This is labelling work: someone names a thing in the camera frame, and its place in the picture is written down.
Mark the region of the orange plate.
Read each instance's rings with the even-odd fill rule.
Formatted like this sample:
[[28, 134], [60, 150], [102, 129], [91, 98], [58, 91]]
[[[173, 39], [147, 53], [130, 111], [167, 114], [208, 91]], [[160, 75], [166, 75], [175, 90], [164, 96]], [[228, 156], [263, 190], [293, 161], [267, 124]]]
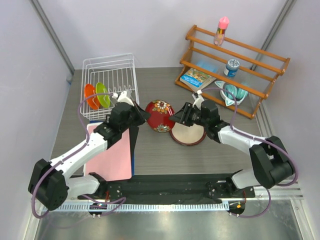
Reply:
[[84, 97], [92, 110], [98, 110], [100, 108], [100, 102], [95, 94], [96, 88], [92, 84], [86, 84], [84, 87]]

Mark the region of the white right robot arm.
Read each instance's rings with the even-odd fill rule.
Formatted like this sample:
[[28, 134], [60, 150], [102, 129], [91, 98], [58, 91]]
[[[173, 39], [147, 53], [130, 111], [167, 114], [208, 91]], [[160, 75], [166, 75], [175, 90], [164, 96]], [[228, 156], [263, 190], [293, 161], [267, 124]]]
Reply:
[[202, 126], [211, 140], [249, 155], [252, 167], [226, 179], [225, 190], [230, 197], [238, 197], [247, 187], [271, 189], [289, 177], [298, 177], [296, 166], [278, 137], [261, 138], [233, 127], [221, 119], [218, 107], [210, 100], [200, 105], [187, 102], [169, 119], [188, 127]]

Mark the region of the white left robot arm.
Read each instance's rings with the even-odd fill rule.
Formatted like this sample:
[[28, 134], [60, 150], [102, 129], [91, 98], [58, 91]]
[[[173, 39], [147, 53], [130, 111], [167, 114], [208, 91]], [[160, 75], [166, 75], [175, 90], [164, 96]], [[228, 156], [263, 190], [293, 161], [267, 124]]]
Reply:
[[139, 126], [150, 117], [135, 102], [118, 102], [108, 119], [93, 129], [88, 137], [67, 153], [46, 161], [40, 159], [34, 165], [28, 185], [32, 194], [31, 206], [35, 201], [47, 210], [60, 207], [66, 199], [81, 195], [91, 195], [100, 200], [107, 192], [106, 180], [95, 172], [82, 177], [72, 177], [73, 173], [98, 154], [110, 149], [128, 131], [136, 139]]

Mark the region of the red floral plate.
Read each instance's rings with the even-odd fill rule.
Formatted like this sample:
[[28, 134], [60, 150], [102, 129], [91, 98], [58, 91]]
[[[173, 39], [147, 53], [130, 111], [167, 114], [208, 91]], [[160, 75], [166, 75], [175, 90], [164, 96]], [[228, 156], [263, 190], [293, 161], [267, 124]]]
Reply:
[[148, 103], [145, 111], [150, 114], [147, 123], [157, 133], [168, 133], [175, 122], [169, 118], [175, 114], [173, 107], [162, 99], [156, 99]]

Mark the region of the large cream red-rimmed plate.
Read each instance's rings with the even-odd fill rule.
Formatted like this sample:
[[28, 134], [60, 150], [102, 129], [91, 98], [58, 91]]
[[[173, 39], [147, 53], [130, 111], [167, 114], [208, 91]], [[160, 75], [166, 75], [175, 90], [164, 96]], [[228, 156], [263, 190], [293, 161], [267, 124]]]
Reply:
[[207, 135], [203, 126], [196, 124], [185, 126], [180, 123], [176, 123], [169, 133], [177, 143], [183, 146], [197, 145], [201, 143]]

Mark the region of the green plate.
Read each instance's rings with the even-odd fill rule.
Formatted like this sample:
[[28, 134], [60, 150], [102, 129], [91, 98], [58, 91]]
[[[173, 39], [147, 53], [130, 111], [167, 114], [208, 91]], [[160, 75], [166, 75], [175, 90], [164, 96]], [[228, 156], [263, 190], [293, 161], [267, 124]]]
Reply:
[[102, 95], [97, 95], [97, 98], [100, 102], [100, 105], [104, 108], [109, 108], [111, 105], [110, 97], [108, 95], [108, 90], [105, 87], [105, 85], [101, 82], [98, 82], [95, 85], [95, 91], [97, 94], [102, 94]]

